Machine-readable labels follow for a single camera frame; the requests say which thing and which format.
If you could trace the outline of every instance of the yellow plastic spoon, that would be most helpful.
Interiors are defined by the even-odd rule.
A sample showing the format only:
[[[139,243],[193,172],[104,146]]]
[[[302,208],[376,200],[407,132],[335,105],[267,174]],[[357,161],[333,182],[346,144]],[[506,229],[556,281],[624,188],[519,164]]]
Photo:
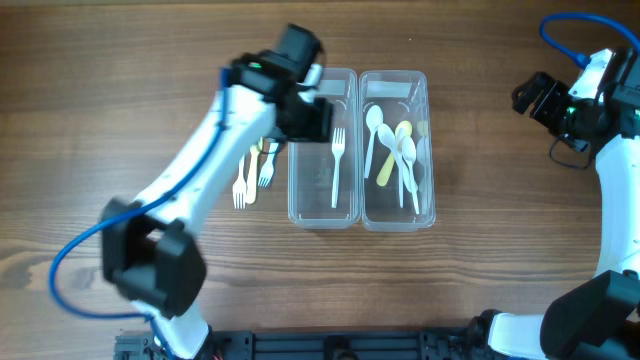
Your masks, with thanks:
[[[398,126],[396,127],[396,131],[395,131],[396,136],[400,132],[400,129],[404,129],[405,136],[411,136],[411,132],[413,131],[413,126],[411,126],[411,123],[407,120],[400,122],[400,124],[398,124]],[[387,186],[387,183],[389,182],[389,178],[391,177],[391,171],[393,170],[393,163],[394,163],[393,154],[389,154],[389,157],[387,157],[387,161],[384,162],[384,165],[382,165],[382,169],[378,174],[378,178],[376,179],[376,184],[378,184],[379,186]]]

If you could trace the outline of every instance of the plastic spoon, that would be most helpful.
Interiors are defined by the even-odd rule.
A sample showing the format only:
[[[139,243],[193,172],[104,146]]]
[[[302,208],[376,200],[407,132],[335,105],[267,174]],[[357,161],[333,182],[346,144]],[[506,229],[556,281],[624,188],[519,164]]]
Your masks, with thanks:
[[[414,144],[413,140],[408,136],[402,140],[402,158],[407,162],[407,166],[409,167],[409,176],[411,179],[414,179],[413,163],[416,162],[416,144]],[[415,186],[411,186],[411,197],[413,198],[413,207],[416,210],[416,215],[420,214],[417,191],[418,189],[416,189]]]
[[[418,190],[420,190],[420,193],[422,194],[422,213],[426,214],[427,204],[431,203],[431,193],[427,192],[427,146],[424,138],[418,141],[417,155],[417,160],[424,169]]]
[[[247,204],[256,202],[256,194],[258,192],[258,157],[262,151],[262,138],[257,144],[251,145],[249,152],[251,153],[251,162],[249,163],[249,175],[247,176]]]
[[[412,179],[409,175],[409,168],[406,165],[402,166],[402,180],[404,180],[404,186],[407,188],[408,192],[411,192],[412,186],[414,186],[416,189],[418,188],[416,180]]]
[[[420,181],[420,185],[418,186],[418,190],[421,193],[424,193],[427,188],[427,148],[425,147],[424,138],[418,141],[417,149],[417,160],[424,168],[424,176],[422,176],[422,180]]]
[[[400,129],[405,129],[405,133],[404,133],[405,136],[411,136],[411,132],[413,131],[413,127],[411,126],[411,123],[406,120],[398,124],[398,126],[396,127],[396,134],[400,132]],[[389,177],[391,177],[392,170],[393,170],[393,153],[389,154],[389,157],[387,157],[387,160],[384,162],[384,165],[382,165],[382,169],[378,174],[376,183],[379,186],[386,186],[387,183],[389,182]]]
[[[371,109],[367,112],[367,127],[369,128],[369,132],[371,133],[369,137],[369,147],[367,148],[367,159],[364,164],[364,178],[369,178],[369,173],[371,172],[371,158],[373,157],[373,144],[374,139],[376,137],[376,132],[378,131],[378,126],[383,122],[382,109],[380,106],[373,105]]]
[[[400,161],[396,158],[396,165],[398,166],[398,200],[400,201],[400,207],[404,207],[404,186],[402,178],[404,175],[404,163],[402,162],[402,140],[407,137],[405,132],[407,130],[404,127],[400,127],[400,130],[396,132],[396,149],[398,149],[398,154],[400,155]]]

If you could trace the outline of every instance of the plastic fork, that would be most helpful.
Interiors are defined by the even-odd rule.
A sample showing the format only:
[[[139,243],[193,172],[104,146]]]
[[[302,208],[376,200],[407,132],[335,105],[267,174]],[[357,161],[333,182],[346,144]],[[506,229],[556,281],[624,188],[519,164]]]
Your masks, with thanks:
[[[336,167],[333,170],[333,191],[331,192],[331,207],[338,206],[338,183],[340,179],[340,159],[344,154],[344,129],[337,128],[333,132],[333,143],[331,144],[331,152],[336,158]]]
[[[267,156],[267,161],[264,162],[262,168],[260,169],[260,179],[258,179],[258,186],[267,187],[269,183],[271,183],[271,179],[273,178],[273,173],[275,168],[273,166],[273,162],[276,157],[276,152],[278,152],[278,146],[280,144],[273,142],[269,145],[269,155]]]
[[[244,198],[247,196],[247,183],[244,181],[244,155],[238,164],[238,180],[233,183],[233,207],[244,209]]]

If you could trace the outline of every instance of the wood grain surface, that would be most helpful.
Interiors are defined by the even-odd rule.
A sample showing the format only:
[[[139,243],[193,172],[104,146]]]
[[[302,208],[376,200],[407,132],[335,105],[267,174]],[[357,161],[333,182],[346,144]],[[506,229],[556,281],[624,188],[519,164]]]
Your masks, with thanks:
[[[298,229],[284,151],[257,204],[234,210],[229,184],[199,239],[209,266],[200,303],[214,329],[417,328],[486,308],[543,312],[592,276],[600,242],[595,171],[552,163],[546,130],[511,110],[512,89],[535,71],[576,78],[537,35],[561,10],[640,31],[637,1],[0,9],[0,359],[110,359],[115,335],[145,328],[64,314],[47,294],[51,261],[112,196],[131,199],[158,176],[207,111],[218,68],[270,47],[287,22],[320,36],[330,67],[426,74],[437,221],[401,234]],[[624,43],[597,25],[549,31],[585,53]],[[85,308],[129,309],[102,280],[99,254],[96,238],[74,251],[60,288]]]

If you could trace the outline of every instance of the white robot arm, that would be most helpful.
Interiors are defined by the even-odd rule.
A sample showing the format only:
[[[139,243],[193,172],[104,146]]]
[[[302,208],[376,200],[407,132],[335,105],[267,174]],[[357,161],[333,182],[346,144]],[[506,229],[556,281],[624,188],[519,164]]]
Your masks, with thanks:
[[[332,105],[314,98],[323,67],[311,62],[320,51],[313,34],[289,25],[276,51],[235,60],[228,71],[231,86],[216,95],[167,169],[133,203],[114,199],[105,208],[103,218],[110,219],[149,206],[197,169],[168,201],[103,230],[105,278],[154,319],[157,340],[162,337],[170,355],[212,358],[207,345],[211,329],[195,301],[206,275],[195,239],[240,158],[261,137],[279,142],[329,139]],[[157,243],[147,237],[153,230],[163,232]]]
[[[535,80],[528,83],[528,88],[516,89],[520,96],[515,96],[514,93],[514,108],[519,110],[516,103],[527,96],[528,90],[535,87],[531,85],[536,81],[537,85],[544,82],[540,88],[545,90],[542,90],[539,97],[535,96],[537,100],[531,116],[547,126],[554,135],[560,135],[559,139],[565,136],[567,145],[578,151],[585,150],[583,140],[590,143],[590,157],[595,160],[602,192],[602,243],[600,259],[592,282],[595,285],[592,285],[592,288],[587,288],[588,283],[581,287],[583,290],[578,288],[567,294],[564,299],[554,302],[545,315],[501,313],[493,318],[488,345],[497,352],[535,360],[546,359],[547,356],[568,358],[566,355],[559,355],[562,353],[571,354],[571,358],[576,359],[599,359],[597,356],[607,359],[627,359],[625,356],[631,358],[632,351],[621,345],[608,345],[607,348],[605,343],[608,338],[602,334],[594,335],[597,331],[590,328],[594,325],[590,321],[597,318],[598,311],[608,312],[605,316],[610,318],[618,315],[614,315],[611,308],[623,306],[617,304],[608,307],[610,303],[630,301],[630,309],[637,306],[637,303],[635,306],[633,304],[635,300],[628,299],[634,299],[636,296],[637,290],[632,279],[637,279],[637,274],[640,274],[640,87],[635,88],[640,84],[640,65],[635,56],[630,55],[629,50],[619,49],[615,54],[603,50],[591,56],[590,65],[568,91],[568,94],[571,94],[571,105],[568,105],[568,108],[566,103],[564,105],[565,109],[568,109],[567,112],[581,111],[582,116],[563,116],[562,120],[546,117],[546,114],[552,113],[551,106],[562,103],[559,101],[561,96],[554,97],[554,93],[567,94],[563,84],[547,81],[549,78],[545,77],[548,76],[546,74],[537,74]],[[613,275],[610,272],[617,275],[625,274],[630,278],[610,279],[608,276]],[[603,279],[608,281],[606,287],[600,287],[598,284],[603,282]],[[612,285],[613,280],[617,281],[615,285]],[[626,280],[631,281],[628,286],[625,284],[627,287],[618,285],[620,281]],[[629,295],[603,295],[603,289],[609,293],[622,291]],[[589,291],[592,292],[592,296],[585,296]],[[586,301],[576,303],[575,300],[579,299],[579,296]],[[584,306],[583,302],[589,301],[596,305]],[[571,311],[581,306],[584,307],[584,312],[581,316],[574,317]],[[622,316],[618,321],[624,321],[625,317]],[[600,329],[607,329],[608,321],[600,321]],[[582,339],[589,337],[591,342],[581,343]],[[594,346],[594,343],[599,343],[599,347]]]

